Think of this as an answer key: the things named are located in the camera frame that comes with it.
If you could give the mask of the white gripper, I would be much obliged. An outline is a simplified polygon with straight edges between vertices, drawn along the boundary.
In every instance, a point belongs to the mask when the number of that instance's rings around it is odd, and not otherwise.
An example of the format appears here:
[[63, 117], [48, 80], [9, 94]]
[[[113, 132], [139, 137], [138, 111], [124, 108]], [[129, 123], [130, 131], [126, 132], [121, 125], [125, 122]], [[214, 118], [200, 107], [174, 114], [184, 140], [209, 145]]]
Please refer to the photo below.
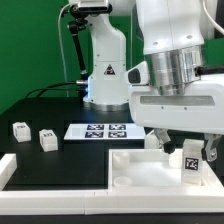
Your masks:
[[224, 74], [202, 75], [186, 85], [184, 95], [161, 96], [149, 85], [149, 70], [143, 61], [126, 72], [126, 82], [133, 122], [155, 128], [165, 153], [175, 151], [166, 129], [211, 133], [204, 135], [202, 158], [208, 162], [217, 159], [217, 147], [224, 135]]

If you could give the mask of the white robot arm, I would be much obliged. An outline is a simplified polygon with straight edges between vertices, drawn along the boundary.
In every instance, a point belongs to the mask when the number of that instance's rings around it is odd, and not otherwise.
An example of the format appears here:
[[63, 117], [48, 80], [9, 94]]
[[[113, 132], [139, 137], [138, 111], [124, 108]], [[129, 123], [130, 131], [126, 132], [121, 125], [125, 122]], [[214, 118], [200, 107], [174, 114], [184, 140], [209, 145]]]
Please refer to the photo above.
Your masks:
[[[208, 67], [201, 53], [220, 26], [218, 0], [68, 0], [80, 27], [91, 30], [95, 69], [84, 105], [112, 110], [129, 104], [132, 120], [151, 127], [166, 151], [170, 130], [205, 135], [206, 159], [224, 137], [224, 66]], [[123, 68], [125, 39], [109, 15], [137, 11], [144, 61]]]

